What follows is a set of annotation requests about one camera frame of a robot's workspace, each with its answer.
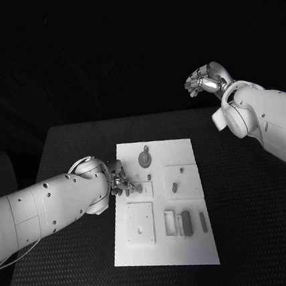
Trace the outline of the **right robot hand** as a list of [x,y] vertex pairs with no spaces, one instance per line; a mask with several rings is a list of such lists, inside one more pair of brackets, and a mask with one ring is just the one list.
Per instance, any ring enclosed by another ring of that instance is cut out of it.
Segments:
[[184,88],[189,92],[191,98],[197,97],[201,92],[208,92],[221,100],[226,90],[234,82],[235,80],[225,67],[212,61],[191,73],[186,79]]

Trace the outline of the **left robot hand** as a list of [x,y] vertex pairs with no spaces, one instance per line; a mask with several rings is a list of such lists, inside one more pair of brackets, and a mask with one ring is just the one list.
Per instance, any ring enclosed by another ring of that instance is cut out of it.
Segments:
[[129,195],[130,193],[139,191],[138,186],[128,180],[121,160],[109,162],[107,163],[107,167],[110,171],[110,186],[113,196],[122,196],[123,192]]

